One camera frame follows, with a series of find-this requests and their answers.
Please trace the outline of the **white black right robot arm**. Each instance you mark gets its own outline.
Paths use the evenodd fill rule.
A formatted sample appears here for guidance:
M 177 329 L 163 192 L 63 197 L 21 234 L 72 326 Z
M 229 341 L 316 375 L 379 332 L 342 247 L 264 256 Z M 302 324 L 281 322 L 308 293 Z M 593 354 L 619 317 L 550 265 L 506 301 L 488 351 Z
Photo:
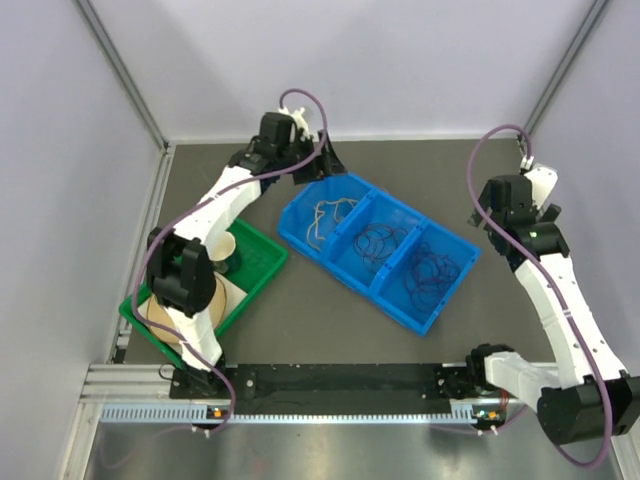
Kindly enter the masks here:
M 467 384 L 502 389 L 537 415 L 555 445 L 627 434 L 639 420 L 639 379 L 605 341 L 574 274 L 569 246 L 547 201 L 558 175 L 546 166 L 490 178 L 469 220 L 483 226 L 539 316 L 555 365 L 536 367 L 506 345 L 467 357 Z

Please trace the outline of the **tan wooden plate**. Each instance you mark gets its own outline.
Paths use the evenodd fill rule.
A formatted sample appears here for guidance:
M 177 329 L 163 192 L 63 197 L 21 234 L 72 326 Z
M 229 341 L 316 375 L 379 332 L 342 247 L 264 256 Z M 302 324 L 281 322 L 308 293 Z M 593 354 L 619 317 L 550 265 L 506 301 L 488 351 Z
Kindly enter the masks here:
M 226 310 L 227 305 L 227 292 L 226 286 L 221 280 L 221 276 L 216 274 L 216 291 L 214 296 L 209 303 L 208 311 L 211 320 L 211 325 L 213 328 L 216 328 L 221 322 L 223 315 Z M 173 320 L 170 315 L 163 309 L 163 307 L 158 303 L 154 294 L 152 294 L 147 302 L 147 311 L 146 318 L 157 324 L 168 327 L 174 331 L 177 330 L 177 327 L 174 325 Z M 150 327 L 150 331 L 161 341 L 177 345 L 179 340 L 175 334 L 169 333 L 163 329 L 160 329 L 155 326 Z

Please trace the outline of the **blue three-compartment bin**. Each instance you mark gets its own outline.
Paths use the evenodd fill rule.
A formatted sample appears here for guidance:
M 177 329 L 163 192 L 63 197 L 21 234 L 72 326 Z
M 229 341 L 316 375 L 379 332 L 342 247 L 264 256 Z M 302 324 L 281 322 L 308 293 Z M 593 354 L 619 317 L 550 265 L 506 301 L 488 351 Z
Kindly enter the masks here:
M 308 185 L 279 235 L 403 327 L 425 335 L 481 250 L 349 173 Z

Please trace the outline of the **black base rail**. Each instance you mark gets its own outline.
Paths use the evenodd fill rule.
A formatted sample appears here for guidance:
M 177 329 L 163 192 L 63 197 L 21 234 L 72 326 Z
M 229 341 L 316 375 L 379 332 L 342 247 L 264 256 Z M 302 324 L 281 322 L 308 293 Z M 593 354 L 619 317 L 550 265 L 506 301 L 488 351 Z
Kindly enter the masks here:
M 456 364 L 240 364 L 224 374 L 238 415 L 436 414 L 454 400 L 486 400 L 504 413 L 515 404 L 474 386 Z

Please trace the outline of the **cream green cup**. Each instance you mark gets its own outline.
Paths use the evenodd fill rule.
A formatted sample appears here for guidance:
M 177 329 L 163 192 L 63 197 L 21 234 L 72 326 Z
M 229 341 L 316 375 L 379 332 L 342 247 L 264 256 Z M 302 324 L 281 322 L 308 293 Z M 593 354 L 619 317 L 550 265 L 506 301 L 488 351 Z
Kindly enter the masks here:
M 214 270 L 220 274 L 228 274 L 238 270 L 241 257 L 236 237 L 231 232 L 224 232 L 209 253 Z

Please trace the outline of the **green plastic tray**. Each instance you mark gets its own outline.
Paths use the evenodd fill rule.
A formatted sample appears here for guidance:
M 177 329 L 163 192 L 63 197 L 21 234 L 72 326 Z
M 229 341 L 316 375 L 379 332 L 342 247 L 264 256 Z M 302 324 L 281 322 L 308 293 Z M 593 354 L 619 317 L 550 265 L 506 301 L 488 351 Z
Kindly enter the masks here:
M 236 237 L 241 266 L 238 270 L 222 276 L 242 289 L 247 296 L 233 312 L 231 317 L 233 322 L 223 328 L 221 335 L 215 333 L 218 340 L 225 335 L 248 306 L 275 278 L 288 258 L 288 252 L 284 247 L 242 219 L 236 219 L 228 231 Z M 161 341 L 144 323 L 136 318 L 132 308 L 131 295 L 123 300 L 118 310 L 133 329 L 148 340 L 165 357 L 167 362 L 178 366 L 182 365 L 180 348 L 175 348 L 172 344 Z

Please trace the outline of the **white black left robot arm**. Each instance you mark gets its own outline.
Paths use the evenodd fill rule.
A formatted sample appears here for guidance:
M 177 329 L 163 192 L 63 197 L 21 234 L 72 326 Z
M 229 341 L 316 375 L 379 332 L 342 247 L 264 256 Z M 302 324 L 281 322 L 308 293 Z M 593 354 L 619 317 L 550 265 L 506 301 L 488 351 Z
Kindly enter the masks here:
M 173 324 L 192 384 L 205 396 L 226 387 L 223 355 L 211 322 L 217 291 L 212 257 L 240 213 L 281 176 L 297 184 L 345 173 L 326 130 L 312 135 L 301 109 L 263 115 L 257 135 L 234 153 L 214 186 L 190 210 L 148 236 L 146 285 Z

